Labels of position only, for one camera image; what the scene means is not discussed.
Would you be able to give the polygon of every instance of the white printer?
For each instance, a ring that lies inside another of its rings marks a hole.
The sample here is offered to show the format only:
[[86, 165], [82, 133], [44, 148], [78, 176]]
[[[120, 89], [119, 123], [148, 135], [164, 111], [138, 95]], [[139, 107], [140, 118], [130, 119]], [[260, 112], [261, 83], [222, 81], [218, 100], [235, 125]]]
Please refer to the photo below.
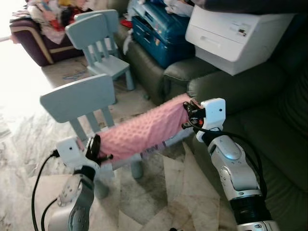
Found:
[[235, 75], [270, 57], [293, 16], [218, 13], [195, 5], [186, 40], [197, 57]]

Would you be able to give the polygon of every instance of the blue suitcase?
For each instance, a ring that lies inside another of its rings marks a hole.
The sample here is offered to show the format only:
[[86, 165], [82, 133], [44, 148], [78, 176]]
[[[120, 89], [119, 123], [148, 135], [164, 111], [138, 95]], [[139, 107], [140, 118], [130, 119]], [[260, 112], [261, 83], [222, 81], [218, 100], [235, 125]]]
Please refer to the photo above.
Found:
[[189, 18], [168, 14], [164, 6], [147, 2], [135, 7], [134, 39], [163, 68], [194, 57], [194, 46], [185, 40]]

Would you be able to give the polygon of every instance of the pink fabric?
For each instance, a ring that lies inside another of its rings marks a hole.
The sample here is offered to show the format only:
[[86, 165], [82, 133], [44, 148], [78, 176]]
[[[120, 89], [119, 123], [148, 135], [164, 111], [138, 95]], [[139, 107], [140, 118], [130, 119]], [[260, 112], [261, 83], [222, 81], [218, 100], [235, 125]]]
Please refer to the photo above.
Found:
[[183, 102], [190, 100], [187, 94], [177, 96], [147, 113], [98, 133], [102, 141], [100, 157], [112, 154], [113, 161], [126, 159], [176, 135], [182, 129], [181, 124], [188, 121]]

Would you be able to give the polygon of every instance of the chair backrest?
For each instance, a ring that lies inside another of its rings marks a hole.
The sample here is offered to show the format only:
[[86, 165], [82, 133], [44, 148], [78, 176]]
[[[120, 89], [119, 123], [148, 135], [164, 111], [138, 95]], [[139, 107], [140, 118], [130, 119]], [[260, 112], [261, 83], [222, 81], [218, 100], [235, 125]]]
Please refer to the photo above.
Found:
[[107, 22], [107, 28], [108, 28], [108, 37], [109, 37], [109, 42], [110, 42], [110, 47], [111, 47], [111, 54], [114, 54], [117, 56], [117, 48], [116, 48], [116, 43], [115, 43], [115, 38], [114, 38], [114, 33], [119, 31], [119, 14], [116, 10], [101, 10], [101, 11], [91, 11], [91, 12], [86, 12], [86, 13], [80, 13], [76, 14], [74, 16], [75, 21], [80, 21], [84, 18], [96, 15], [96, 14], [101, 14], [104, 16], [106, 22]]
[[41, 105], [59, 123], [70, 122], [82, 141], [88, 139], [78, 117], [85, 115], [93, 132], [100, 131], [94, 111], [101, 110], [108, 127], [114, 125], [108, 106], [115, 102], [112, 78], [92, 76], [53, 89], [40, 97]]
[[[90, 66], [94, 66], [95, 61], [102, 62], [97, 46], [98, 41], [102, 44], [104, 57], [109, 57], [105, 38], [110, 33], [104, 15], [95, 14], [85, 17], [66, 26], [65, 31], [73, 46], [76, 49], [83, 50]], [[95, 59], [90, 54], [90, 46], [93, 48]]]

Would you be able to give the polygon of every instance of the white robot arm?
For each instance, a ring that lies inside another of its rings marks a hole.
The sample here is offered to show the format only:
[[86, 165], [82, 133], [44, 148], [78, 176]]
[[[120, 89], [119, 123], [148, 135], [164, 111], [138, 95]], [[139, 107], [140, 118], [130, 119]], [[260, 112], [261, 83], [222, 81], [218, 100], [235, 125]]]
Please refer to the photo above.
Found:
[[229, 200], [238, 231], [278, 231], [266, 209], [265, 198], [251, 167], [246, 162], [245, 151], [222, 131], [225, 121], [225, 100], [212, 99], [201, 103], [185, 102], [189, 123], [199, 142], [208, 146], [213, 165], [217, 169], [222, 187]]

